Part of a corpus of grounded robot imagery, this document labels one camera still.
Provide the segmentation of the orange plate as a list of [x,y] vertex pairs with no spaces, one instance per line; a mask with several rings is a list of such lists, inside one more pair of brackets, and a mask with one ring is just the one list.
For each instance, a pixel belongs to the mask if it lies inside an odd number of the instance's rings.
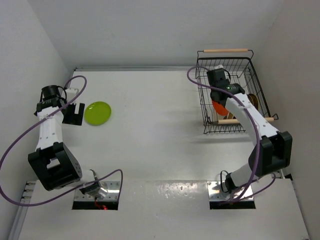
[[218,115],[227,116],[229,114],[229,111],[218,102],[212,100],[212,105]]

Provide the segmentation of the green plate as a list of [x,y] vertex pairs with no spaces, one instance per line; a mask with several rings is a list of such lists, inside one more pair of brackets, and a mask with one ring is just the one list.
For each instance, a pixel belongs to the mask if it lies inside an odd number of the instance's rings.
[[91,103],[84,111],[85,121],[92,126],[100,126],[106,123],[112,114],[111,106],[104,101]]

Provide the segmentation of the yellow patterned plate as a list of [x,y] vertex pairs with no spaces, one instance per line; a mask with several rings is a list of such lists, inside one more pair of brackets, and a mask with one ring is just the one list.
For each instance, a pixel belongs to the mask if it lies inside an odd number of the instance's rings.
[[259,100],[258,97],[255,96],[254,94],[251,96],[252,98],[252,104],[254,105],[254,107],[259,110]]
[[248,94],[247,95],[247,97],[248,97],[248,99],[249,99],[249,101],[251,102],[251,104],[252,105],[257,105],[258,104],[258,102],[257,102],[257,98],[256,98],[256,96],[254,95],[254,94]]

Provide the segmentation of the cream plate with black mark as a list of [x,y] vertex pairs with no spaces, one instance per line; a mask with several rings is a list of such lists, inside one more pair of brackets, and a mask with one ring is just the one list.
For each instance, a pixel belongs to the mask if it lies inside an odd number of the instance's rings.
[[228,115],[225,116],[223,119],[224,120],[233,120],[233,119],[236,119],[236,117],[232,113],[229,112]]

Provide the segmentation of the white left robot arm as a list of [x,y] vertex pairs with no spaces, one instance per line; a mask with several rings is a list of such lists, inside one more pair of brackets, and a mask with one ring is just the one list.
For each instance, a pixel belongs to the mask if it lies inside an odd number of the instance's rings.
[[108,194],[107,187],[98,180],[94,170],[82,170],[63,142],[63,124],[82,125],[85,104],[78,104],[76,113],[76,104],[71,103],[78,93],[77,88],[58,85],[42,88],[34,113],[41,122],[39,138],[35,151],[28,155],[28,162],[47,191],[80,185],[83,195],[102,200]]

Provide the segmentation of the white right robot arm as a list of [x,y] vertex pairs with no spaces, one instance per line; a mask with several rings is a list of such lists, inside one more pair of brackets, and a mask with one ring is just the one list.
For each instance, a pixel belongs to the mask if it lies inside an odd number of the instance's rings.
[[254,149],[248,162],[226,175],[224,186],[229,193],[290,165],[293,137],[272,126],[254,107],[238,83],[230,83],[220,67],[207,71],[211,100],[222,105],[239,121],[250,136]]

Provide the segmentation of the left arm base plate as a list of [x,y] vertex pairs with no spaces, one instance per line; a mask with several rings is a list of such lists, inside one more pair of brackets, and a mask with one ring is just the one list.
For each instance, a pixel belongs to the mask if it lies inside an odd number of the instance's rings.
[[99,202],[117,201],[120,193],[119,181],[101,181],[97,190],[83,194],[79,189],[74,193],[75,202],[93,202],[97,199]]

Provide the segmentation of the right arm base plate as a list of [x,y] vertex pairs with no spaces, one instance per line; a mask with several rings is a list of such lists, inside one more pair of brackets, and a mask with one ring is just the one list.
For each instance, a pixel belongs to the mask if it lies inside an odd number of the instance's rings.
[[[233,190],[231,193],[228,193],[228,192],[222,191],[221,185],[225,187],[225,182],[224,181],[223,182],[220,182],[220,181],[207,182],[208,196],[211,202],[233,201],[236,198],[238,198],[239,195],[245,189],[245,187],[242,186],[236,190]],[[240,201],[245,201],[245,202],[254,201],[253,190],[251,186],[249,186],[249,188],[244,192],[244,194],[240,198]]]

